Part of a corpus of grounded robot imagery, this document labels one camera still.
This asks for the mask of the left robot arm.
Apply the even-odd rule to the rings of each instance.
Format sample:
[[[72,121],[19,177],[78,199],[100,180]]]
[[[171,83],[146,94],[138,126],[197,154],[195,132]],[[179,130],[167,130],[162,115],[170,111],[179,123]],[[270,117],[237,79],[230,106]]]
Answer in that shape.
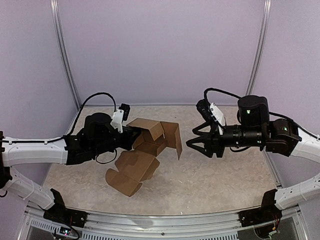
[[[130,151],[141,131],[124,126],[122,110],[113,116],[97,112],[85,118],[83,128],[76,134],[55,139],[17,139],[0,137],[0,188],[24,200],[49,210],[57,221],[70,218],[61,194],[40,186],[19,173],[14,167],[22,164],[51,163],[80,165],[95,160],[99,155],[115,153],[118,148]]]

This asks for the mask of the right aluminium frame post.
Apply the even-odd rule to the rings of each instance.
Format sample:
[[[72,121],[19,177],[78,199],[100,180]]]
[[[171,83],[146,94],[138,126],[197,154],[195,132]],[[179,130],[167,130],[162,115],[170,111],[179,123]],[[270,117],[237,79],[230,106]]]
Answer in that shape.
[[[260,30],[258,34],[258,40],[257,40],[257,46],[255,50],[255,55],[253,59],[252,68],[250,71],[249,76],[249,82],[246,88],[246,95],[251,95],[253,93],[255,83],[257,80],[257,75],[260,68],[261,59],[263,56],[263,51],[265,47],[267,32],[268,32],[268,26],[269,26],[269,20],[270,20],[270,13],[271,13],[271,0],[265,0],[263,5],[263,11],[262,11],[262,19],[260,24]]]

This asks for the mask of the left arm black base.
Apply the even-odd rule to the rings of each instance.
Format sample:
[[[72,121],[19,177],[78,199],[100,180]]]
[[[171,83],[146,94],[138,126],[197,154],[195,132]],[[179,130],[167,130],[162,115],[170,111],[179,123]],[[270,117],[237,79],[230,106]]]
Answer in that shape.
[[[53,188],[50,191],[53,194],[54,205],[44,210],[43,218],[67,226],[84,228],[88,213],[67,208],[61,194]]]

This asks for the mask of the brown cardboard box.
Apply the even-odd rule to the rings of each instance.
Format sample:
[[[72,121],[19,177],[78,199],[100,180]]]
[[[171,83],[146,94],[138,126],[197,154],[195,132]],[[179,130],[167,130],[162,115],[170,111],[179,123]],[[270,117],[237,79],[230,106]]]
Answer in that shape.
[[[152,178],[159,167],[157,156],[172,148],[181,157],[183,147],[177,122],[136,118],[128,124],[141,133],[133,142],[132,150],[123,151],[115,161],[117,170],[109,168],[105,174],[107,184],[123,195],[131,197]]]

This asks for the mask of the left aluminium frame post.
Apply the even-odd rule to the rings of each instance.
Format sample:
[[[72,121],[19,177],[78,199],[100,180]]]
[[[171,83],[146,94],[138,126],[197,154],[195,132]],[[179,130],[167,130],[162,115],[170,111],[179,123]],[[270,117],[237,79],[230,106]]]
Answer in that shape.
[[[50,0],[50,8],[52,13],[52,20],[54,25],[54,30],[56,34],[58,49],[60,52],[60,58],[62,61],[62,66],[66,75],[67,84],[70,89],[71,97],[75,104],[77,110],[81,108],[81,100],[78,94],[78,90],[73,78],[70,61],[67,54],[67,48],[64,41],[64,34],[62,28],[62,22],[60,18],[59,2],[57,0]]]

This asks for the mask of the aluminium frame post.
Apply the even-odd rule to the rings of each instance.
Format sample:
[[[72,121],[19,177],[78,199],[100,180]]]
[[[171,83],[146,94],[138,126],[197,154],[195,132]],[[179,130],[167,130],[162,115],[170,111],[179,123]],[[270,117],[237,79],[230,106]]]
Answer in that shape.
[[[60,52],[60,58],[62,61],[62,66],[66,75],[67,84],[70,89],[71,97],[75,104],[77,110],[81,108],[81,100],[78,94],[78,90],[73,78],[70,61],[67,54],[67,48],[64,41],[64,34],[62,28],[62,22],[60,18],[59,2],[57,0],[50,0],[50,8],[52,13],[52,20],[54,25],[54,30],[56,34],[58,49]]]
[[[267,32],[268,32],[268,26],[269,26],[269,20],[270,20],[270,13],[271,13],[271,0],[265,0],[263,5],[263,11],[262,11],[262,19],[260,24],[260,30],[258,34],[258,40],[257,40],[257,46],[255,50],[255,55],[253,59],[252,68],[250,71],[249,76],[249,82],[246,88],[246,95],[251,95],[253,93],[255,83],[257,80],[257,75],[260,68],[261,59],[263,56],[263,51],[265,47]]]

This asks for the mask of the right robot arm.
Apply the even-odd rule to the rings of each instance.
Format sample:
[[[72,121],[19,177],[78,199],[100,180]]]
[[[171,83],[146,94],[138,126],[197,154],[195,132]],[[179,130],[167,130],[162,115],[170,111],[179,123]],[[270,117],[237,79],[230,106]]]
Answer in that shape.
[[[186,145],[209,158],[223,157],[225,148],[238,153],[257,147],[286,157],[320,161],[320,138],[281,114],[275,115],[276,120],[270,120],[272,112],[266,97],[238,97],[237,106],[239,123],[228,125],[214,103],[209,103],[207,97],[199,100],[196,109],[205,122],[192,130],[197,137],[188,140]]]

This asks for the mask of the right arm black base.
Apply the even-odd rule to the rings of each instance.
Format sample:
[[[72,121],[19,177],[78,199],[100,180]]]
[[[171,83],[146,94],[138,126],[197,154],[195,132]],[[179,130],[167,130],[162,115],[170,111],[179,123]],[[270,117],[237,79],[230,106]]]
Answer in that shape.
[[[242,210],[238,213],[242,227],[259,225],[282,218],[282,211],[276,207],[275,195],[277,189],[264,193],[259,207]]]

